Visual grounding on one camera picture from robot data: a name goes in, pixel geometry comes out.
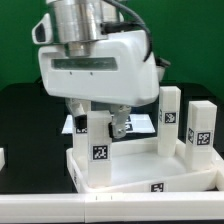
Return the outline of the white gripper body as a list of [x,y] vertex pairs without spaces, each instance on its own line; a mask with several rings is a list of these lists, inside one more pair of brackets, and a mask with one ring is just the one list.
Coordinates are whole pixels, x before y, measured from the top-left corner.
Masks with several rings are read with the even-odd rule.
[[145,56],[141,30],[96,41],[88,57],[70,58],[61,45],[42,47],[40,71],[51,96],[139,107],[158,97],[155,59]]

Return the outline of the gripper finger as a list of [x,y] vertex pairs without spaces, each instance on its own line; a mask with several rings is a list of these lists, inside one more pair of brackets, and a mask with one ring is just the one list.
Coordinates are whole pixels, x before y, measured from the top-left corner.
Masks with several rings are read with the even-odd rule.
[[128,119],[131,107],[127,105],[113,104],[110,106],[112,121],[108,124],[109,136],[113,139],[120,139],[126,135],[126,120]]
[[88,102],[75,98],[66,98],[66,106],[72,115],[73,123],[76,128],[87,127]]

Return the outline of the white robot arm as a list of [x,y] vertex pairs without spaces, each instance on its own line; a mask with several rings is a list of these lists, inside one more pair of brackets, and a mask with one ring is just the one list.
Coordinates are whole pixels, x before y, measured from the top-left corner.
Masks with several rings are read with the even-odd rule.
[[117,0],[46,0],[51,11],[32,30],[48,94],[112,106],[109,130],[126,135],[133,107],[150,104],[159,94],[150,33],[137,17],[117,18]]

